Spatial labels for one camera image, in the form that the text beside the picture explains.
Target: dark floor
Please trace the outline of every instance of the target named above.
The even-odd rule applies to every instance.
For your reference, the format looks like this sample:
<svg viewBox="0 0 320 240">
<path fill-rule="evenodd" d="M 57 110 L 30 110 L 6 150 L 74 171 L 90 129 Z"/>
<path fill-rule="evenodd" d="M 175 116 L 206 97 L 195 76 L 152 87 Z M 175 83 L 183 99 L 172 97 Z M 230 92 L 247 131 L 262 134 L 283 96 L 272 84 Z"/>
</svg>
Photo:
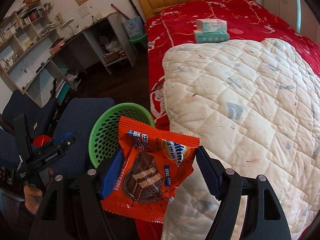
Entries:
<svg viewBox="0 0 320 240">
<path fill-rule="evenodd" d="M 73 97 L 113 98 L 116 104 L 136 103 L 150 111 L 148 57 L 140 54 L 132 67 L 127 61 L 124 65 L 116 63 L 112 75 L 99 62 L 87 68 Z"/>
</svg>

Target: metal screw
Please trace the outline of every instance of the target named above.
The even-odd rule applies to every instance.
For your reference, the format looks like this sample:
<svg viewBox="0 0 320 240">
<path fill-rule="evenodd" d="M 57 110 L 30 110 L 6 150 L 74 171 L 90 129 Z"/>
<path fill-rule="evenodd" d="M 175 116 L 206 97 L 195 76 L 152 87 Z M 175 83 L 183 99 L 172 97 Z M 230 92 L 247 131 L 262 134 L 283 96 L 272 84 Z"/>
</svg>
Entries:
<svg viewBox="0 0 320 240">
<path fill-rule="evenodd" d="M 267 180 L 266 176 L 264 176 L 264 175 L 259 175 L 258 178 L 259 178 L 261 181 L 266 181 L 266 180 Z"/>
<path fill-rule="evenodd" d="M 235 174 L 235 171 L 233 169 L 228 168 L 228 169 L 226 169 L 226 174 L 233 175 L 233 174 Z"/>
<path fill-rule="evenodd" d="M 62 175 L 57 175 L 56 178 L 55 178 L 55 180 L 56 180 L 56 181 L 60 181 L 60 180 L 62 180 L 62 178 L 63 178 Z"/>
<path fill-rule="evenodd" d="M 88 170 L 87 173 L 88 173 L 88 175 L 92 176 L 92 175 L 96 174 L 97 171 L 95 169 L 91 169 L 91 170 Z"/>
</svg>

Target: dark blue chair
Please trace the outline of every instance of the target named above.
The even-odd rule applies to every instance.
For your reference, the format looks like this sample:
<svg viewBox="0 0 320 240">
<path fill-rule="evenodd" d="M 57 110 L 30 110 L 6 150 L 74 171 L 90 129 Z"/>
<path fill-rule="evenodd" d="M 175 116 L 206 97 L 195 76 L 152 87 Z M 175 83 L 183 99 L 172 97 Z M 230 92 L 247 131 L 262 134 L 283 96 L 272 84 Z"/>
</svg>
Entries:
<svg viewBox="0 0 320 240">
<path fill-rule="evenodd" d="M 53 137 L 57 138 L 71 131 L 76 142 L 66 155 L 51 165 L 55 175 L 72 178 L 82 175 L 92 164 L 88 152 L 91 130 L 99 117 L 113 107 L 111 98 L 74 98 L 63 112 Z"/>
<path fill-rule="evenodd" d="M 13 126 L 13 119 L 25 114 L 28 118 L 30 138 L 33 140 L 48 133 L 57 106 L 57 99 L 50 98 L 41 108 L 27 94 L 15 90 L 2 112 L 2 120 Z"/>
</svg>

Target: paper sign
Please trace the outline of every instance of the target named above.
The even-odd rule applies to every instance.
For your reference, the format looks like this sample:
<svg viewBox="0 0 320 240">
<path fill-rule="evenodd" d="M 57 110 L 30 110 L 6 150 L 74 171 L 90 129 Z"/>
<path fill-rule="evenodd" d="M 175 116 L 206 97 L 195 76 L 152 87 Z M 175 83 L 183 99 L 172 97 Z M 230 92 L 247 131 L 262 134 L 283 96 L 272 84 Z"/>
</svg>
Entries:
<svg viewBox="0 0 320 240">
<path fill-rule="evenodd" d="M 79 13 L 79 16 L 83 18 L 84 16 L 88 15 L 90 12 L 88 10 L 88 7 L 85 5 L 79 8 L 78 13 Z"/>
<path fill-rule="evenodd" d="M 61 26 L 64 25 L 65 20 L 63 19 L 61 13 L 58 13 L 55 17 L 54 20 L 56 21 L 58 27 L 61 29 Z"/>
</svg>

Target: orange snack wrapper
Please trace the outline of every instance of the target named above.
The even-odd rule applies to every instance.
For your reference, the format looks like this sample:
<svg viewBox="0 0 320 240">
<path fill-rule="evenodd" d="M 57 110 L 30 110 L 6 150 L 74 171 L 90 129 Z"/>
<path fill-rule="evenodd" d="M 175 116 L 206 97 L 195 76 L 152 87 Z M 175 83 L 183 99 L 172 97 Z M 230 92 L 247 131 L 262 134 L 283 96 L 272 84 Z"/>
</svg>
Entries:
<svg viewBox="0 0 320 240">
<path fill-rule="evenodd" d="M 125 162 L 112 193 L 101 201 L 103 209 L 163 223 L 178 186 L 193 172 L 199 143 L 199 138 L 159 131 L 122 116 L 119 144 Z"/>
</svg>

